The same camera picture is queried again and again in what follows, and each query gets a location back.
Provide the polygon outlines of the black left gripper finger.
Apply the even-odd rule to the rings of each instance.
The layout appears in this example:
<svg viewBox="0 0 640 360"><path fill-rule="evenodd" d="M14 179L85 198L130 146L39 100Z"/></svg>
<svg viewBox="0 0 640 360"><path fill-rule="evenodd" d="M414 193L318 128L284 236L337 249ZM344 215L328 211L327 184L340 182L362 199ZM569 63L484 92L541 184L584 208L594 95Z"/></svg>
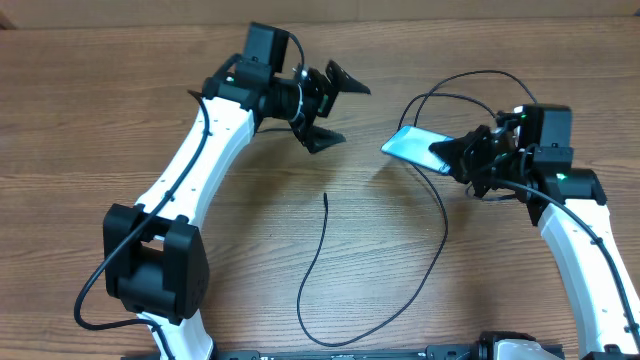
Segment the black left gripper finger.
<svg viewBox="0 0 640 360"><path fill-rule="evenodd" d="M322 150L343 143L345 141L346 138L340 133L318 126L312 126L303 135L301 144L308 150L310 154L316 154Z"/></svg>
<svg viewBox="0 0 640 360"><path fill-rule="evenodd" d="M371 90L349 75L337 62L330 60L326 66L326 77L338 92L371 94Z"/></svg>

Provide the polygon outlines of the black Samsung Galaxy smartphone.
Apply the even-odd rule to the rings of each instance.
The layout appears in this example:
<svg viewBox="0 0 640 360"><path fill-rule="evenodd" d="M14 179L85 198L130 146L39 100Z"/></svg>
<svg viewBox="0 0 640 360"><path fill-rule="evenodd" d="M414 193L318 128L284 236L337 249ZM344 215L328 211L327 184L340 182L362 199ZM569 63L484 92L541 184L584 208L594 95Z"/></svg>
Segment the black Samsung Galaxy smartphone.
<svg viewBox="0 0 640 360"><path fill-rule="evenodd" d="M432 172L448 175L450 166L429 147L434 143L451 140L452 137L447 135L414 126L403 126L382 145L381 151Z"/></svg>

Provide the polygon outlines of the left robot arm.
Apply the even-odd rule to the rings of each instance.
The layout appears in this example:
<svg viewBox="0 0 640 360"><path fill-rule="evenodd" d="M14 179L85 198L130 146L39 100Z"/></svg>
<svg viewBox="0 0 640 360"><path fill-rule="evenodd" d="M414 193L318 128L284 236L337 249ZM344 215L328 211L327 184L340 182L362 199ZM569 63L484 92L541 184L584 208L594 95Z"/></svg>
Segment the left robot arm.
<svg viewBox="0 0 640 360"><path fill-rule="evenodd" d="M132 206L115 204L103 222L107 293L134 313L158 347L156 359L213 359L200 306L209 263L201 236L208 208L227 171L262 121L285 121L311 154L343 142L315 125L341 93L370 89L335 61L324 71L299 63L282 79L295 36L264 24L249 26L244 49L231 55L200 91L193 126L159 179Z"/></svg>

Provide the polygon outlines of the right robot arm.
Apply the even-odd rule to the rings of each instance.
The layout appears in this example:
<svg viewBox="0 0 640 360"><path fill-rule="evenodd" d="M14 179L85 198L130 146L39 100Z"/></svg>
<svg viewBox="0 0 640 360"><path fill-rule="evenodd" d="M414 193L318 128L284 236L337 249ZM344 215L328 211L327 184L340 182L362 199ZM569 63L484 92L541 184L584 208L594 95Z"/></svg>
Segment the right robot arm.
<svg viewBox="0 0 640 360"><path fill-rule="evenodd" d="M639 356L639 297L617 249L595 171L572 165L572 111L525 104L429 150L476 197L508 189L525 204L552 252L576 322L579 355Z"/></svg>

